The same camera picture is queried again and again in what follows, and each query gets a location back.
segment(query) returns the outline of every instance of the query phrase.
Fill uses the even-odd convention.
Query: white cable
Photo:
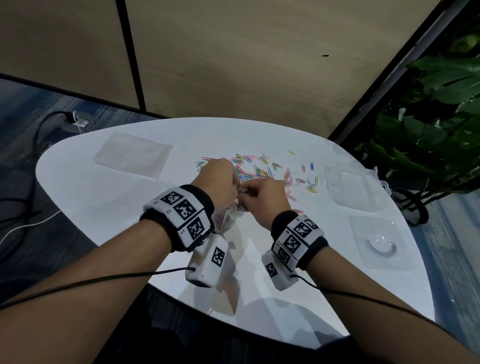
[[[3,243],[3,241],[5,240],[5,238],[8,236],[8,234],[10,234],[11,232],[17,230],[17,229],[21,229],[21,228],[27,228],[29,226],[35,226],[35,225],[40,225],[40,224],[43,224],[45,221],[48,221],[50,220],[51,218],[54,218],[55,216],[57,216],[61,211],[57,211],[55,214],[53,214],[52,216],[50,216],[49,218],[46,218],[45,220],[41,221],[41,222],[37,222],[35,224],[29,224],[29,225],[22,225],[22,226],[17,226],[16,228],[10,230],[8,233],[5,234],[5,236],[2,238],[2,240],[0,240],[0,244]]]

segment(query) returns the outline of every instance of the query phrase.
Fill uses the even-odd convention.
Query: black vertical strip
[[[350,110],[350,112],[343,118],[340,124],[333,130],[333,132],[328,137],[328,140],[334,141],[337,139],[345,127],[348,125],[350,120],[360,111],[360,108],[366,104],[373,96],[378,87],[387,79],[390,73],[395,69],[395,67],[404,59],[404,57],[410,52],[410,50],[417,44],[417,42],[423,37],[427,30],[435,23],[440,15],[447,10],[455,0],[441,0],[438,5],[433,9],[429,16],[423,21],[420,27],[413,33],[410,39],[405,43],[405,45],[400,49],[400,51],[395,55],[395,57],[390,61],[390,63],[385,67],[382,73],[377,77],[377,79],[372,83],[369,89],[365,94],[358,100],[355,106]]]
[[[146,112],[144,91],[142,89],[142,80],[138,71],[137,57],[135,56],[135,47],[133,46],[132,31],[130,29],[130,21],[128,20],[127,5],[125,0],[115,0],[117,3],[117,11],[119,13],[121,31],[123,33],[123,41],[127,49],[128,61],[130,63],[130,71],[132,72],[133,84],[137,93],[138,107],[140,112]]]

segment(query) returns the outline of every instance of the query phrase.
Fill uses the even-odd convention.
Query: beige wall
[[[9,0],[0,72],[138,107],[114,0]]]
[[[148,111],[327,137],[438,0],[126,2]]]

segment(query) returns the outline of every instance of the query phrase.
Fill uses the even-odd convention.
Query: black cable
[[[387,306],[387,307],[394,308],[394,309],[396,309],[396,310],[398,310],[398,311],[403,311],[403,312],[406,312],[406,313],[408,313],[408,314],[414,315],[414,316],[416,316],[416,317],[418,317],[418,318],[421,318],[422,320],[427,321],[428,323],[430,323],[430,324],[432,324],[432,325],[437,326],[438,328],[442,329],[444,332],[446,332],[448,335],[450,335],[452,338],[454,338],[454,339],[456,340],[455,336],[453,336],[447,329],[445,329],[444,327],[440,326],[440,325],[437,324],[435,321],[430,320],[429,318],[425,317],[424,315],[419,314],[418,312],[409,310],[408,308],[404,308],[404,307],[401,307],[401,306],[397,306],[396,304],[389,303],[389,302],[386,302],[386,301],[377,300],[376,298],[363,296],[363,295],[361,295],[361,294],[350,293],[350,292],[343,292],[343,291],[337,291],[337,290],[331,290],[330,288],[324,288],[324,287],[318,287],[318,286],[315,286],[314,284],[311,284],[310,282],[308,282],[304,277],[298,276],[298,275],[296,275],[296,274],[290,274],[290,276],[291,276],[291,277],[300,278],[302,281],[304,281],[304,282],[307,283],[308,285],[312,286],[313,288],[318,289],[318,290],[319,290],[320,292],[322,292],[322,293],[330,293],[330,294],[337,294],[337,295],[339,295],[339,296],[359,298],[359,299],[361,299],[361,300],[366,300],[366,301],[374,302],[374,303],[377,303],[377,304],[381,304],[381,305],[383,305],[383,306]]]
[[[111,275],[111,276],[103,276],[103,277],[92,278],[92,279],[85,279],[85,280],[81,280],[79,282],[74,282],[74,283],[64,284],[64,285],[58,286],[58,287],[49,288],[49,289],[44,290],[44,291],[29,294],[25,297],[17,298],[16,300],[13,300],[13,301],[2,303],[2,304],[0,304],[0,311],[4,310],[5,308],[8,308],[8,307],[15,306],[16,304],[33,300],[34,298],[42,297],[42,296],[45,296],[47,294],[51,294],[51,293],[55,293],[55,292],[59,292],[59,291],[69,290],[70,288],[85,286],[87,284],[98,283],[98,282],[103,282],[105,280],[120,279],[120,278],[156,276],[158,274],[177,272],[179,270],[195,271],[196,268],[194,268],[194,267],[183,267],[183,268],[161,270],[161,271],[158,271],[158,272],[124,273],[124,274],[114,274],[114,275]]]
[[[40,120],[40,122],[38,123],[38,126],[37,126],[37,129],[35,131],[35,134],[33,136],[33,140],[32,140],[32,150],[31,150],[31,153],[30,153],[30,163],[31,163],[31,182],[30,182],[30,186],[28,188],[28,194],[27,194],[27,198],[25,199],[22,199],[22,198],[2,198],[0,199],[0,202],[6,202],[6,201],[11,201],[11,202],[21,202],[24,204],[24,211],[23,213],[15,216],[15,217],[12,217],[12,218],[7,218],[7,219],[3,219],[3,220],[0,220],[0,223],[4,223],[6,221],[12,221],[12,220],[15,220],[15,219],[20,219],[20,218],[23,218],[23,221],[22,221],[22,225],[28,225],[29,222],[30,222],[30,218],[34,215],[37,215],[38,212],[34,212],[33,211],[33,202],[34,202],[34,198],[35,198],[35,191],[36,191],[36,177],[35,177],[35,167],[36,167],[36,163],[38,161],[38,158],[40,157],[40,154],[41,154],[41,151],[38,151],[38,136],[40,135],[40,129],[42,128],[43,124],[45,124],[45,122],[50,119],[52,116],[55,116],[55,115],[65,115],[65,117],[67,118],[68,120],[68,117],[70,116],[71,113],[67,112],[67,111],[53,111],[53,112],[50,112],[48,113],[42,120]],[[8,252],[6,253],[4,256],[2,256],[0,258],[0,264],[5,262],[8,258],[10,258],[19,248],[20,246],[22,246],[22,244],[25,242],[25,239],[27,237],[27,234],[28,232],[30,231],[30,228],[24,228],[22,229],[22,235],[19,239],[19,241],[17,242],[17,244],[15,244],[15,246]]]

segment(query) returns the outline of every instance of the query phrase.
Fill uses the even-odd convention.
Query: white table
[[[174,145],[159,180],[92,162],[113,130]],[[287,167],[296,173],[294,178],[314,179],[321,173],[322,165],[359,164],[338,145],[299,130],[249,120],[182,118],[116,126],[65,139],[44,153],[36,175],[62,212],[95,244],[101,245],[138,221],[144,203],[173,185],[191,182],[198,173],[195,161],[201,157],[230,158],[236,153],[242,156],[265,153],[272,172],[271,162],[283,167],[275,172],[278,179],[283,178]],[[254,164],[267,167],[261,161]],[[305,165],[305,173],[301,171],[301,164]],[[319,193],[311,194],[304,185],[292,186],[291,194],[298,200],[291,201],[292,208],[304,210],[317,222],[331,246],[346,259],[420,313],[434,319],[432,293],[423,261],[393,201],[377,215],[397,223],[413,260],[414,268],[410,271],[366,268],[353,242],[348,218],[376,214],[338,206],[330,200],[326,189],[320,185],[317,189]],[[183,271],[155,276],[150,283],[211,317],[278,341],[317,348],[348,334],[326,299],[306,283],[300,281],[282,292],[274,288],[260,260],[270,249],[272,238],[250,214],[240,218],[226,238],[231,241],[226,269],[233,275],[222,287],[193,286],[185,280]],[[187,252],[170,254],[159,270],[185,267],[190,255]],[[300,274],[310,279],[305,272]]]

